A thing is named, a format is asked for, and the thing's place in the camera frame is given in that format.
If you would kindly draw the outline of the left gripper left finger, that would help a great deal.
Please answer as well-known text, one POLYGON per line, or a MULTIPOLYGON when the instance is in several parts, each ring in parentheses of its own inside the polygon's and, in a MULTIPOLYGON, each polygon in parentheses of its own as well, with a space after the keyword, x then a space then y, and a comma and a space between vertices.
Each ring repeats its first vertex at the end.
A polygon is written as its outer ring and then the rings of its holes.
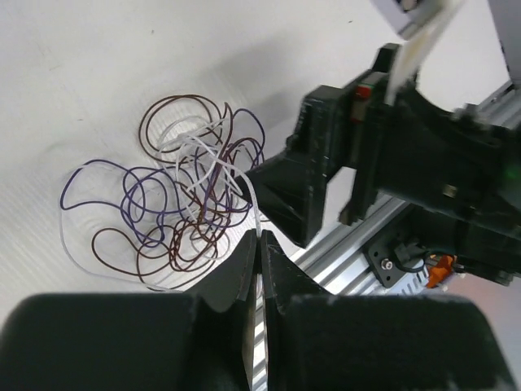
POLYGON ((256 245, 186 292, 40 294, 1 330, 4 390, 249 390, 256 245))

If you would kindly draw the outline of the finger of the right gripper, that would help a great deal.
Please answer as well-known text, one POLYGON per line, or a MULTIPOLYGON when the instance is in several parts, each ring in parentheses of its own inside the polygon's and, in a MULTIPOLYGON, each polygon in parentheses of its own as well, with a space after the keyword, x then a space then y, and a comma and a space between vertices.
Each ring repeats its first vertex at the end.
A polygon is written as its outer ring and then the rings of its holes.
POLYGON ((348 162, 352 97, 307 97, 294 132, 276 156, 247 172, 261 212, 304 247, 322 228, 329 181, 348 162))

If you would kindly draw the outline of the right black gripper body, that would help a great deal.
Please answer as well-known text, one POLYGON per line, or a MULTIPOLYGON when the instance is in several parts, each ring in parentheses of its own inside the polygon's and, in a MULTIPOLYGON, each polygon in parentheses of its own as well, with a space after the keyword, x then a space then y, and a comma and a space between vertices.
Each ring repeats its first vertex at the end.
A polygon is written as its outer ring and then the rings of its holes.
POLYGON ((485 104, 438 108, 408 77, 385 103, 400 47, 382 46, 352 96, 348 164, 356 170, 339 219, 362 219, 379 192, 471 224, 520 221, 520 90, 485 104))

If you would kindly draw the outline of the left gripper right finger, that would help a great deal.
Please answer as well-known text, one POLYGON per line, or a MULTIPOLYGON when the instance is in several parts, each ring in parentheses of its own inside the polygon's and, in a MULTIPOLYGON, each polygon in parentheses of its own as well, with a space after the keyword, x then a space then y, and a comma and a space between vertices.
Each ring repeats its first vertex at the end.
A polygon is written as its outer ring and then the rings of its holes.
POLYGON ((260 238, 271 390, 512 390, 488 320, 463 297, 329 293, 260 238))

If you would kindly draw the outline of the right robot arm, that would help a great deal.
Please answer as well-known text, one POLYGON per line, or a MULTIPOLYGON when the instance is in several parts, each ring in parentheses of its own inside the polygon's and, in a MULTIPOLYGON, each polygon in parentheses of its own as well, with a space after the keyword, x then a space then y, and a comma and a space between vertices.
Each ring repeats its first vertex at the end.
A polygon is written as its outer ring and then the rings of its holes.
POLYGON ((447 112, 410 78, 385 103, 399 50, 382 46, 346 86, 304 97, 284 149, 247 173, 260 210, 303 247, 322 227, 328 182, 349 167, 344 225, 364 219, 381 193, 409 205, 396 234, 369 248, 372 258, 407 266, 447 254, 456 271, 507 285, 520 274, 520 91, 507 86, 447 112))

